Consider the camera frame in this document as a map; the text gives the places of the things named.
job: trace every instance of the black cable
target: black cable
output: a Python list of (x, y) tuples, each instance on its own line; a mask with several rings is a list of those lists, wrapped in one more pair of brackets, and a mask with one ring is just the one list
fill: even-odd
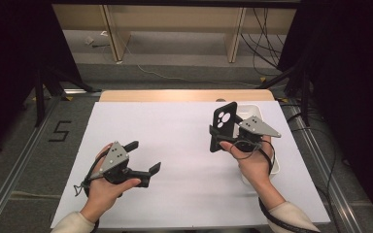
[(322, 133), (331, 142), (334, 157), (333, 157), (332, 164), (331, 164), (331, 167), (330, 167), (330, 170), (329, 170), (328, 181), (326, 181), (326, 185), (325, 185), (325, 187), (326, 187), (325, 198), (327, 198), (327, 200), (328, 200), (328, 207), (330, 209), (330, 213), (333, 216), (334, 225), (335, 225), (335, 227), (337, 229), (337, 232), (341, 232), (340, 228), (339, 228), (338, 220), (335, 217), (335, 213), (334, 213), (334, 210), (333, 210), (331, 202), (330, 202), (330, 195), (329, 195), (329, 187), (330, 187), (330, 183), (331, 183), (331, 179), (332, 179), (332, 173), (334, 171), (335, 163), (336, 163), (336, 160), (337, 160), (337, 157), (338, 157), (337, 156), (337, 150), (335, 148), (335, 143), (333, 142), (332, 138), (327, 133), (323, 132), (320, 129), (316, 129), (316, 128), (299, 128), (299, 129), (291, 130), (291, 132), (298, 132), (298, 131), (305, 131), (305, 130), (315, 130), (315, 131), (318, 131), (318, 132)]
[(259, 52), (257, 52), (256, 50), (254, 50), (253, 47), (251, 47), (250, 44), (247, 42), (247, 40), (245, 40), (245, 38), (244, 38), (244, 36), (242, 34), (241, 34), (241, 37), (244, 40), (245, 44), (247, 44), (247, 46), (250, 48), (250, 50), (252, 50), (257, 56), (259, 56), (259, 58), (261, 58), (262, 60), (264, 60), (266, 63), (270, 64), (272, 67), (274, 67), (274, 68), (277, 69), (276, 65), (274, 65), (271, 61), (267, 60), (261, 54), (259, 54)]
[(93, 48), (98, 48), (98, 47), (108, 47), (109, 45), (100, 45), (100, 46), (97, 46), (97, 45), (92, 45)]
[(280, 105), (281, 107), (301, 107), (301, 105), (297, 105), (297, 104), (283, 104), (283, 105)]
[(284, 42), (281, 40), (280, 36), (277, 35), (278, 40), (281, 42), (281, 45), (284, 45)]
[(95, 180), (95, 179), (91, 179), (90, 176), (92, 175), (92, 172), (93, 172), (93, 169), (95, 168), (96, 164), (98, 164), (98, 162), (101, 160), (101, 158), (105, 157), (107, 154), (108, 154), (108, 151), (109, 149), (105, 150), (104, 152), (102, 152), (96, 159), (95, 161), (92, 163), (92, 165), (90, 166), (89, 168), (89, 171), (87, 172), (85, 178), (84, 178), (84, 181), (81, 182), (81, 185), (77, 186), (77, 185), (74, 185), (74, 188), (75, 188), (75, 196), (78, 196), (80, 195), (82, 189), (84, 189), (85, 191), (85, 194), (86, 196), (89, 195), (89, 185), (90, 185), (90, 182)]
[(255, 53), (253, 53), (253, 68), (254, 70), (259, 73), (261, 76), (276, 76), (276, 75), (271, 75), (271, 74), (265, 74), (265, 73), (262, 73), (260, 72), (258, 69), (256, 69), (256, 66), (255, 66)]
[[(256, 41), (253, 39), (253, 37), (251, 36), (251, 34), (247, 34), (247, 36), (248, 36), (248, 37), (250, 38), (250, 40), (253, 41), (254, 44), (256, 44), (258, 47), (263, 48), (263, 49), (265, 49), (265, 50), (272, 50), (271, 48), (267, 48), (267, 47), (262, 46), (262, 45), (260, 44), (260, 42), (259, 42), (260, 37), (259, 37), (259, 39), (258, 39), (258, 42), (256, 42)], [(282, 52), (279, 51), (279, 50), (273, 50), (273, 51), (274, 51), (274, 52), (277, 52), (277, 53), (282, 53)]]
[[(269, 48), (269, 52), (271, 54), (271, 58), (274, 61), (275, 65), (277, 66), (277, 62), (274, 59), (274, 55), (272, 55), (272, 50), (274, 50), (274, 48), (272, 47), (271, 42), (269, 41), (268, 31), (267, 31), (267, 26), (266, 26), (266, 22), (267, 22), (267, 19), (268, 19), (268, 9), (264, 8), (264, 23), (263, 23), (263, 26), (261, 25), (261, 22), (260, 22), (260, 20), (258, 18), (258, 15), (257, 15), (256, 11), (255, 11), (255, 8), (253, 8), (253, 12), (254, 12), (254, 16), (256, 18), (256, 21), (258, 22), (258, 25), (259, 25), (259, 27), (261, 29), (261, 35), (259, 37), (259, 40), (262, 37), (262, 35), (265, 36), (265, 39), (266, 39), (266, 42), (267, 42), (267, 45), (268, 45), (268, 48)], [(277, 53), (274, 52), (274, 54), (275, 54), (275, 56), (277, 57), (277, 59), (279, 61), (280, 59), (278, 58)]]
[(289, 123), (290, 121), (292, 121), (293, 119), (297, 117), (300, 117), (301, 115), (302, 115), (301, 113), (298, 113), (298, 114), (295, 114), (294, 116), (291, 116), (290, 118), (287, 119), (287, 123)]

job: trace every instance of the cable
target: cable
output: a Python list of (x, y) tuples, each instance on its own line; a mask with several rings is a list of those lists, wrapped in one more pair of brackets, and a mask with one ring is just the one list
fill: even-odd
[(255, 66), (255, 53), (253, 53), (253, 68), (254, 68), (254, 70), (255, 70), (257, 73), (259, 73), (259, 74), (262, 75), (262, 76), (276, 76), (276, 75), (271, 75), (271, 74), (264, 74), (264, 73), (258, 71), (258, 69), (256, 69), (256, 66)]
[(297, 117), (300, 117), (302, 114), (301, 113), (298, 113), (298, 114), (295, 114), (293, 116), (291, 116), (290, 118), (287, 119), (287, 123), (289, 123), (290, 121), (292, 121), (293, 119), (297, 118)]
[(107, 150), (103, 151), (101, 154), (99, 154), (99, 156), (95, 159), (95, 161), (90, 166), (90, 169), (87, 172), (87, 174), (86, 174), (86, 176), (84, 178), (84, 181), (81, 182), (81, 184), (79, 186), (77, 186), (77, 185), (74, 184), (75, 196), (80, 195), (80, 193), (81, 193), (81, 191), (83, 189), (84, 189), (84, 191), (86, 193), (86, 196), (89, 195), (89, 190), (88, 189), (89, 189), (90, 182), (93, 181), (93, 180), (95, 180), (95, 179), (98, 179), (98, 178), (92, 179), (90, 177), (92, 175), (93, 169), (95, 169), (95, 166), (98, 164), (98, 162), (101, 160), (101, 158), (105, 157), (108, 154), (109, 150), (110, 149), (107, 149)]
[(305, 130), (315, 130), (317, 132), (320, 132), (320, 133), (322, 133), (331, 142), (334, 156), (333, 156), (332, 164), (331, 164), (331, 167), (330, 167), (330, 170), (329, 170), (328, 180), (326, 181), (326, 185), (325, 185), (326, 192), (324, 192), (324, 196), (325, 196), (325, 198), (327, 198), (328, 207), (330, 209), (330, 213), (332, 214), (332, 218), (334, 220), (334, 225), (335, 225), (335, 227), (337, 229), (337, 232), (341, 232), (340, 228), (339, 228), (338, 220), (335, 217), (335, 213), (334, 213), (334, 210), (333, 210), (331, 202), (330, 202), (330, 195), (329, 195), (329, 187), (330, 187), (330, 183), (331, 183), (331, 179), (332, 179), (332, 173), (334, 171), (335, 163), (336, 163), (336, 160), (337, 160), (337, 157), (338, 157), (337, 156), (337, 150), (335, 148), (335, 143), (333, 142), (332, 138), (328, 134), (326, 134), (325, 132), (323, 132), (320, 129), (316, 129), (316, 128), (299, 128), (299, 129), (293, 129), (293, 130), (291, 130), (291, 132), (298, 132), (298, 131), (305, 131)]
[(280, 36), (277, 35), (278, 40), (281, 42), (281, 45), (284, 45), (284, 42), (281, 40)]
[[(134, 55), (126, 44), (125, 44), (125, 48), (130, 55)], [(139, 65), (139, 64), (136, 64), (136, 66), (138, 67), (139, 70), (141, 70), (142, 72), (144, 72), (146, 74), (155, 75), (155, 76), (158, 76), (158, 77), (166, 79), (166, 80), (177, 80), (177, 81), (185, 81), (185, 82), (190, 82), (190, 83), (241, 84), (241, 85), (246, 85), (246, 86), (251, 86), (251, 87), (259, 87), (259, 85), (250, 84), (250, 83), (241, 83), (241, 82), (216, 82), (216, 81), (209, 81), (209, 80), (193, 81), (193, 80), (188, 80), (188, 79), (178, 78), (178, 77), (166, 77), (166, 76), (157, 74), (156, 72), (153, 72), (153, 71), (147, 71), (144, 68), (142, 68), (141, 65)]]
[(263, 49), (265, 49), (265, 50), (272, 50), (272, 49), (267, 48), (267, 47), (265, 47), (265, 46), (262, 46), (262, 45), (260, 44), (259, 40), (260, 40), (261, 37), (259, 37), (258, 42), (256, 42), (256, 41), (254, 41), (254, 39), (253, 39), (253, 37), (251, 36), (251, 34), (247, 34), (247, 36), (250, 38), (251, 41), (254, 42), (254, 44), (256, 44), (257, 47), (263, 48)]
[(101, 46), (97, 46), (97, 45), (92, 45), (93, 48), (98, 48), (98, 47), (108, 47), (109, 45), (101, 45)]
[(44, 194), (35, 194), (24, 191), (13, 191), (11, 192), (12, 198), (39, 198), (39, 199), (60, 199), (60, 195), (44, 195)]
[(247, 44), (247, 46), (250, 48), (250, 50), (252, 50), (257, 56), (259, 56), (259, 58), (261, 58), (262, 60), (264, 60), (266, 63), (268, 63), (272, 67), (277, 68), (277, 66), (274, 65), (271, 61), (267, 60), (265, 57), (263, 57), (261, 54), (259, 54), (259, 52), (257, 52), (256, 50), (254, 50), (253, 47), (251, 47), (250, 44), (247, 42), (247, 40), (245, 40), (245, 38), (244, 38), (244, 36), (242, 34), (241, 34), (241, 37), (244, 40), (245, 44)]
[(297, 105), (297, 104), (283, 104), (283, 105), (280, 105), (281, 107), (301, 107), (301, 105)]
[(265, 36), (265, 39), (266, 39), (266, 42), (267, 42), (267, 45), (268, 45), (268, 48), (269, 48), (269, 52), (270, 52), (270, 54), (271, 54), (271, 57), (272, 57), (272, 59), (273, 59), (273, 61), (274, 61), (274, 63), (275, 63), (275, 66), (277, 66), (277, 62), (275, 61), (274, 56), (272, 55), (272, 51), (274, 51), (274, 54), (275, 54), (275, 56), (277, 57), (278, 61), (279, 61), (280, 59), (279, 59), (277, 53), (275, 53), (275, 50), (274, 50), (274, 48), (272, 47), (271, 42), (269, 41), (269, 38), (268, 38), (268, 30), (267, 30), (268, 28), (267, 28), (267, 26), (266, 26), (266, 22), (267, 22), (267, 19), (268, 19), (268, 8), (264, 8), (264, 23), (263, 23), (263, 26), (261, 25), (261, 22), (260, 22), (260, 20), (259, 20), (259, 18), (258, 18), (258, 15), (257, 15), (256, 11), (255, 11), (255, 8), (253, 8), (253, 12), (254, 12), (254, 16), (255, 16), (255, 18), (256, 18), (256, 21), (258, 22), (258, 25), (259, 25), (259, 27), (260, 27), (260, 29), (261, 29), (261, 35), (260, 35), (260, 37), (262, 37), (262, 35)]

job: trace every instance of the table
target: table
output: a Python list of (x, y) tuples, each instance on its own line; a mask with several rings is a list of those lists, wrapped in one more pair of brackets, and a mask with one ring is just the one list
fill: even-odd
[(209, 152), (209, 124), (226, 101), (257, 105), (266, 122), (283, 137), (273, 139), (280, 172), (271, 180), (315, 223), (329, 222), (284, 115), (268, 90), (110, 90), (96, 103), (52, 227), (86, 197), (74, 197), (74, 184), (108, 142), (139, 141), (129, 167), (145, 171), (161, 161), (150, 187), (123, 194), (100, 219), (100, 227), (120, 230), (251, 227), (267, 224), (254, 190), (242, 183), (236, 161), (226, 152)]

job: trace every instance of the white paper sheet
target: white paper sheet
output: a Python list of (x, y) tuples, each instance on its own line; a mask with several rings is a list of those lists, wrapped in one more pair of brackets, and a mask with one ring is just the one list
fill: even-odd
[[(286, 119), (277, 102), (259, 106), (266, 123), (282, 134), (272, 142), (280, 161), (273, 184), (316, 223), (329, 222)], [(132, 188), (100, 219), (100, 228), (125, 230), (245, 227), (266, 224), (253, 189), (244, 184), (237, 162), (225, 151), (209, 151), (209, 125), (220, 102), (96, 103), (51, 227), (79, 211), (84, 179), (94, 156), (108, 143), (139, 141), (128, 167), (148, 171), (161, 162), (150, 187)]]

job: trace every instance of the white sleeve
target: white sleeve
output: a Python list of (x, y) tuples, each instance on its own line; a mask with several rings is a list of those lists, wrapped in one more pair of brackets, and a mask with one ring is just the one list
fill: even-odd
[[(300, 227), (300, 228), (304, 228), (304, 229), (320, 231), (301, 209), (299, 209), (297, 206), (293, 205), (290, 202), (285, 202), (269, 210), (269, 213), (271, 214), (271, 216), (274, 216), (275, 218), (287, 224)], [(290, 232), (272, 223), (270, 220), (268, 220), (268, 223), (271, 229), (276, 233)]]
[(94, 226), (95, 224), (88, 221), (81, 213), (73, 212), (64, 217), (51, 233), (89, 233)]

